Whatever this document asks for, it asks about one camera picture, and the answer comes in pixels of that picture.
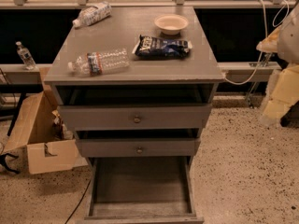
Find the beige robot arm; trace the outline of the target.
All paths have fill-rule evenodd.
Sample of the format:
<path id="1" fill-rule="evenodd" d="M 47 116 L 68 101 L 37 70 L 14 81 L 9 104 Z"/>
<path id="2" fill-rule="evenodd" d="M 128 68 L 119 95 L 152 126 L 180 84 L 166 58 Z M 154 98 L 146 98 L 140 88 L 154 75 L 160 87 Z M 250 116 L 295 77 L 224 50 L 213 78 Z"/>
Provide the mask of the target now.
<path id="1" fill-rule="evenodd" d="M 296 4 L 278 28 L 258 43 L 256 49 L 276 53 L 287 63 L 299 64 L 299 4 Z"/>

